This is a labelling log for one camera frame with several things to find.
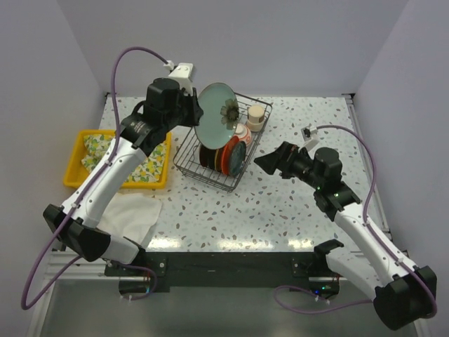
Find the dish rack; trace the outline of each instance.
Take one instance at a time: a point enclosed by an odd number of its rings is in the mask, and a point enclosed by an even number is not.
[[[226,192],[234,191],[239,184],[241,177],[244,175],[246,168],[253,158],[254,152],[259,145],[260,138],[264,133],[269,116],[272,113],[271,104],[262,100],[242,95],[240,93],[235,94],[239,102],[239,123],[246,123],[246,120],[248,118],[248,109],[252,105],[261,105],[265,109],[264,125],[259,132],[252,132],[253,139],[249,147],[246,149],[244,165],[237,177],[226,176],[225,174],[217,172],[210,168],[202,167],[199,161],[199,146],[201,143],[196,137],[194,128],[191,128],[189,130],[189,133],[182,141],[179,150],[176,152],[175,157],[173,158],[175,166],[182,172],[184,176],[200,180],[207,185],[218,187]]]

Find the white cloth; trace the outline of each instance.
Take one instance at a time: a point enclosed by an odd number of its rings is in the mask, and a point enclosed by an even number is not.
[[[161,200],[142,193],[117,193],[107,205],[98,229],[141,244],[149,229],[156,223],[161,208]]]

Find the yellow floral cloth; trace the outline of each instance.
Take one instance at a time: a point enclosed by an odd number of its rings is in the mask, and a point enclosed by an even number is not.
[[[87,149],[87,154],[81,160],[81,163],[89,173],[93,171],[101,158],[106,154],[113,138],[114,136],[101,134],[84,136],[83,141],[84,146],[86,146]],[[126,182],[154,183],[159,181],[165,158],[166,144],[162,143],[158,145],[150,156],[129,175]]]

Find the yellow bin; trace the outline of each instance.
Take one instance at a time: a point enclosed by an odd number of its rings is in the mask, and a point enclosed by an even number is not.
[[[114,136],[115,130],[82,130],[79,131],[78,137],[76,138],[75,145],[72,150],[72,155],[70,156],[69,166],[65,171],[63,183],[68,187],[78,188],[89,176],[89,172],[84,168],[81,160],[86,156],[87,149],[84,146],[83,138],[89,135],[109,135]],[[147,188],[147,189],[163,189],[167,183],[167,171],[168,162],[170,161],[170,146],[171,146],[171,132],[167,133],[166,144],[166,159],[163,162],[162,174],[159,181],[154,183],[139,182],[129,182],[123,183],[121,188]]]

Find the table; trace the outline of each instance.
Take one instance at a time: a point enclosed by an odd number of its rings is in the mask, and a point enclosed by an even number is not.
[[[301,145],[300,129],[309,123],[353,128],[346,100],[341,98],[256,97],[273,105],[255,156],[269,153],[284,140]],[[144,98],[118,98],[120,119]],[[100,128],[114,128],[112,99],[107,98]],[[164,190],[146,191],[163,201],[161,215],[150,230],[148,251],[311,251],[314,245],[339,239],[359,251],[338,226],[315,206],[313,189],[298,179],[268,176],[253,162],[231,192],[216,190],[184,177],[173,164],[188,129],[173,130],[168,182]],[[344,131],[320,131],[319,146],[334,147],[343,163],[343,178],[364,199],[369,181],[356,139]],[[379,206],[371,218],[382,227]]]

